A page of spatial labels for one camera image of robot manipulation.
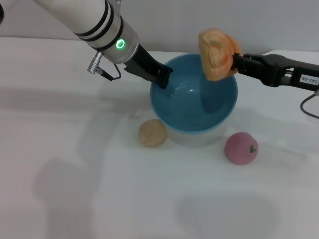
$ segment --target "orange plush toy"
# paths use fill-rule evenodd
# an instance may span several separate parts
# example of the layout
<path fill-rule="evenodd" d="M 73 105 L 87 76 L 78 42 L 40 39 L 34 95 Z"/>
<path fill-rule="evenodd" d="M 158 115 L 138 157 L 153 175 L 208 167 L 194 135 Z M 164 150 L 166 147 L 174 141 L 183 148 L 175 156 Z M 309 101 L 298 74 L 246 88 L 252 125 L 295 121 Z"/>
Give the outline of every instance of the orange plush toy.
<path fill-rule="evenodd" d="M 232 76 L 233 54 L 242 55 L 240 44 L 223 31 L 212 28 L 199 35 L 199 51 L 204 73 L 208 80 L 219 81 Z"/>

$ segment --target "table surface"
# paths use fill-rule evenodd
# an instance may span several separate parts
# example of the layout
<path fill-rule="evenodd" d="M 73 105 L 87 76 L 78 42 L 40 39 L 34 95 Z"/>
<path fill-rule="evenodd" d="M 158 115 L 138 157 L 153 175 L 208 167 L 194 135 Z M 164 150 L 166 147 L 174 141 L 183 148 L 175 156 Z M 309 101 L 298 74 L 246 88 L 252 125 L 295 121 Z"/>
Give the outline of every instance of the table surface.
<path fill-rule="evenodd" d="M 318 239 L 319 120 L 299 109 L 311 92 L 237 74 L 218 130 L 148 149 L 137 130 L 155 118 L 149 82 L 123 66 L 118 81 L 90 75 L 82 41 L 0 38 L 0 52 L 0 238 Z M 318 99 L 306 109 L 319 114 Z M 260 144 L 246 166 L 223 153 L 239 131 Z"/>

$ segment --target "pink toy apple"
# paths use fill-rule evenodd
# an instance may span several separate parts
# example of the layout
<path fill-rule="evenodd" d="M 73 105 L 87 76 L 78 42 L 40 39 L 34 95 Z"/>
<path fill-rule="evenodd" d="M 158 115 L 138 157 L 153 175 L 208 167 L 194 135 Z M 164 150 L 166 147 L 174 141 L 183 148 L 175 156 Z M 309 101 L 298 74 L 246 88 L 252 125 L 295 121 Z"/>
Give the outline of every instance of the pink toy apple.
<path fill-rule="evenodd" d="M 225 145 L 227 158 L 237 165 L 251 163 L 256 158 L 257 153 L 258 143 L 249 133 L 233 134 Z"/>

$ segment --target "background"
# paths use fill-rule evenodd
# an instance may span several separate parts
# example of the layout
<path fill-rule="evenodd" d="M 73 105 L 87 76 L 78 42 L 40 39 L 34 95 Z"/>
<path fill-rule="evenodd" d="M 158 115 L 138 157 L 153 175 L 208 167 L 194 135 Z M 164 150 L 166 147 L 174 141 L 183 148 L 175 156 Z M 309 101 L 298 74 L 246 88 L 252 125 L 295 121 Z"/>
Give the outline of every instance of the background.
<path fill-rule="evenodd" d="M 147 50 L 197 51 L 198 34 L 219 27 L 244 52 L 319 50 L 318 0 L 123 0 L 122 15 Z M 77 39 L 32 0 L 20 0 L 0 36 Z"/>

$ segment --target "white robotic arm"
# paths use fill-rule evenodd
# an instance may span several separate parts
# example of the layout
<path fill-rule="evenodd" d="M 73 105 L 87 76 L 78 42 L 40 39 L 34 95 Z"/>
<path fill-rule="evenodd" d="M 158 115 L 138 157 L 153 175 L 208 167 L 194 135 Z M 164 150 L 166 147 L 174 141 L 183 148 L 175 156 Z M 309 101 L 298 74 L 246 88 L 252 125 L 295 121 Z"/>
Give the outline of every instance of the white robotic arm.
<path fill-rule="evenodd" d="M 102 56 L 162 88 L 172 69 L 157 62 L 139 44 L 136 32 L 121 17 L 121 0 L 34 0 L 97 51 L 88 71 L 113 80 L 99 68 Z M 16 0 L 0 0 L 0 23 Z"/>

